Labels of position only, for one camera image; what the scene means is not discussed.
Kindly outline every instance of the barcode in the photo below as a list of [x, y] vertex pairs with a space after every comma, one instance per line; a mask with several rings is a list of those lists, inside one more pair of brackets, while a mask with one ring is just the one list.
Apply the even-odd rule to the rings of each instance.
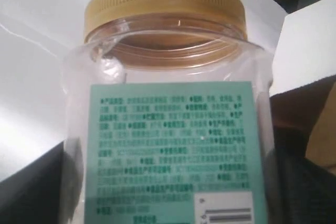
[[196, 224], [254, 224], [251, 192], [195, 194], [194, 207]]

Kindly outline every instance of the mint green label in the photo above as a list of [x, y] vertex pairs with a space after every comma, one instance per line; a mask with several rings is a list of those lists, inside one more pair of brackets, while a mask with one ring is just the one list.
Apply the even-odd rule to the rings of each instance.
[[267, 223], [249, 82], [94, 85], [86, 224]]

